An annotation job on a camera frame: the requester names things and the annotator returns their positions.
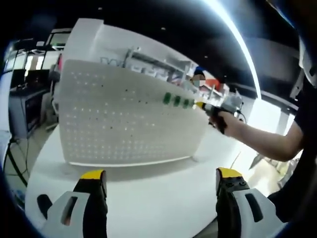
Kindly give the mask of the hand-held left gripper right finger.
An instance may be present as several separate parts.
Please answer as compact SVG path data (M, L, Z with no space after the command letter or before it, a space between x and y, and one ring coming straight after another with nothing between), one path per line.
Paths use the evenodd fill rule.
M277 233L275 205L250 188L236 170L216 169L216 213L219 238L273 238Z

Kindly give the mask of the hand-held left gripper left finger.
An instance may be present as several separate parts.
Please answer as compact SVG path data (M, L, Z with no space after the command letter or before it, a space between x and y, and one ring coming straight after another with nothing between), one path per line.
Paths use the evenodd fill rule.
M84 173L72 191L55 202L43 194L43 236L46 238L106 238L106 172Z

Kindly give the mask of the person's right hand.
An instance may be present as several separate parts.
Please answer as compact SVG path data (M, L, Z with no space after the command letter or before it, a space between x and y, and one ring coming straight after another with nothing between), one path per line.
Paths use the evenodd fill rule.
M213 127L217 128L219 132L225 134L225 130L227 129L227 123L225 121L224 116L229 115L228 111L218 111L213 113L209 117L209 124L213 125Z

